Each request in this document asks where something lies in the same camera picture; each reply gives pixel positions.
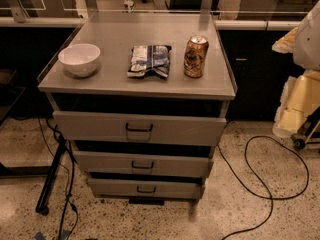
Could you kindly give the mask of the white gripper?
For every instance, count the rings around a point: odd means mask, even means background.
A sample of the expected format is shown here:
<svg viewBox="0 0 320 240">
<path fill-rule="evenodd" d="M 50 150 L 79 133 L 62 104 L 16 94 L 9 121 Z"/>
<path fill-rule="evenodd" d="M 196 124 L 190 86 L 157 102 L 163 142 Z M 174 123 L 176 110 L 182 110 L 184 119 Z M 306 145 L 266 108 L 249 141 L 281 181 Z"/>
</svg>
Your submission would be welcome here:
<svg viewBox="0 0 320 240">
<path fill-rule="evenodd" d="M 292 53 L 298 28 L 295 27 L 272 45 L 278 53 Z M 320 72 L 307 70 L 299 77 L 290 76 L 284 84 L 276 111 L 273 134 L 289 138 L 320 107 Z"/>
</svg>

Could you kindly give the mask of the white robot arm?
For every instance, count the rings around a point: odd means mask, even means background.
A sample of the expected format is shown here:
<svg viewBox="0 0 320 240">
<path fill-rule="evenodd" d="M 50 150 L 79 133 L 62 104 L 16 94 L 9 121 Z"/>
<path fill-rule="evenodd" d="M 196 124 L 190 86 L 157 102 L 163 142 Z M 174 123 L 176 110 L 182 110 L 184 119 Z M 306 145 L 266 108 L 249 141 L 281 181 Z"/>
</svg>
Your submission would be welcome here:
<svg viewBox="0 0 320 240">
<path fill-rule="evenodd" d="M 291 53 L 294 63 L 304 69 L 302 75 L 289 77 L 284 84 L 274 118 L 273 133 L 289 138 L 320 107 L 320 2 L 272 50 Z"/>
</svg>

